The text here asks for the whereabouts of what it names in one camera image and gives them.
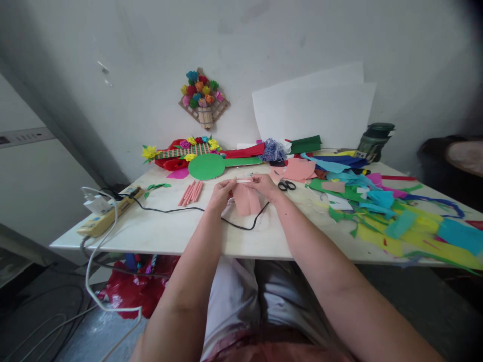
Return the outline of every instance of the person's left hand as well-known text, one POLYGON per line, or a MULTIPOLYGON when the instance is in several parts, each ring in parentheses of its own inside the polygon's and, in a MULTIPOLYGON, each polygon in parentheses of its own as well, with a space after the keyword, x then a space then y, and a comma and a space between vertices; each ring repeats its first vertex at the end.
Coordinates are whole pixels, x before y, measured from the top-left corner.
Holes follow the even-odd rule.
POLYGON ((236 180, 225 180, 215 185, 213 194, 206 211, 215 211, 220 215, 228 204, 228 200, 233 197, 233 187, 236 185, 236 180))

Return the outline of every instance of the green paper circle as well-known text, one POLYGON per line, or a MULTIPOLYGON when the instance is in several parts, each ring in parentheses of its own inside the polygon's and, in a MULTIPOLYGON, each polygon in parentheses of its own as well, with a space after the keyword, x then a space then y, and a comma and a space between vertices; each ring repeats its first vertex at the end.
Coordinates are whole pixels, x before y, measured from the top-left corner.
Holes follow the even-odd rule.
POLYGON ((205 153, 194 158, 188 165, 191 176, 198 180, 217 178, 225 172, 225 161, 216 153, 205 153))

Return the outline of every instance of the red plastic bag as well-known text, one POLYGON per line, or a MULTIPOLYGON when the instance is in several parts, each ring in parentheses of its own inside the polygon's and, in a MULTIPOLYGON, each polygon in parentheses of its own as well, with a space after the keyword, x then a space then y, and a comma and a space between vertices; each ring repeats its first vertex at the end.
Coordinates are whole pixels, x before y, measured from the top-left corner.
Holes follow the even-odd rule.
MULTIPOLYGON (((158 255, 154 274, 171 275, 175 269, 179 256, 158 255)), ((128 270, 120 261, 115 267, 128 270)), ((140 272, 145 273, 146 265, 140 272)), ((113 308, 133 308, 142 305, 142 315, 150 318, 165 290, 168 279, 159 277, 138 276, 113 270, 105 291, 109 296, 113 308)), ((137 312, 120 312, 124 319, 134 319, 137 312)))

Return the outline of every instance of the power strip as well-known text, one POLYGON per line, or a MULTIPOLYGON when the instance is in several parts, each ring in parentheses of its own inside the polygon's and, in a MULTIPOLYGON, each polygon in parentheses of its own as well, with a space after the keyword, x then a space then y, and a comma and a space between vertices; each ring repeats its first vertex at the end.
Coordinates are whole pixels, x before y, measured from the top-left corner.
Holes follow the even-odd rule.
MULTIPOLYGON (((130 186, 120 193, 130 194, 131 196, 139 199, 139 197, 144 194, 144 190, 141 188, 141 186, 130 186)), ((119 217, 129 206, 131 206, 131 204, 134 202, 134 199, 124 197, 122 200, 115 202, 117 203, 117 216, 119 217)), ((116 218, 113 201, 110 200, 109 204, 111 204, 112 207, 105 214, 91 214, 89 220, 87 220, 86 223, 80 227, 80 229, 77 231, 77 234, 90 237, 98 237, 104 234, 104 232, 112 225, 114 219, 116 218)))

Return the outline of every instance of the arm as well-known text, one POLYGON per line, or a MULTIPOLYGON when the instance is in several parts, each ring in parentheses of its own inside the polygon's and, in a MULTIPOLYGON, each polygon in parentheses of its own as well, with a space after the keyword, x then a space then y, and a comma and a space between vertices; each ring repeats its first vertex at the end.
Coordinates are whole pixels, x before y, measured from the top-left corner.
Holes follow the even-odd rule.
POLYGON ((200 360, 211 283, 221 255, 221 213, 235 183, 227 180, 215 186, 131 362, 200 360))
POLYGON ((275 206, 293 258, 337 335, 361 361, 441 361, 413 329, 267 175, 246 183, 275 206))

